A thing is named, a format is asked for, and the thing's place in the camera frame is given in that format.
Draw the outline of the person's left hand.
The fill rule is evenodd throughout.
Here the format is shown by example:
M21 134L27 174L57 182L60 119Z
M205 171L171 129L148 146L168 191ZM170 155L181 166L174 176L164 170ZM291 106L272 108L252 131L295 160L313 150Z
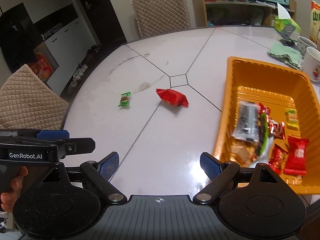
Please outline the person's left hand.
M14 204L20 196L23 186L23 179L28 175L28 169L25 166L20 167L17 176L10 182L10 190L1 193L1 208L8 213L12 213Z

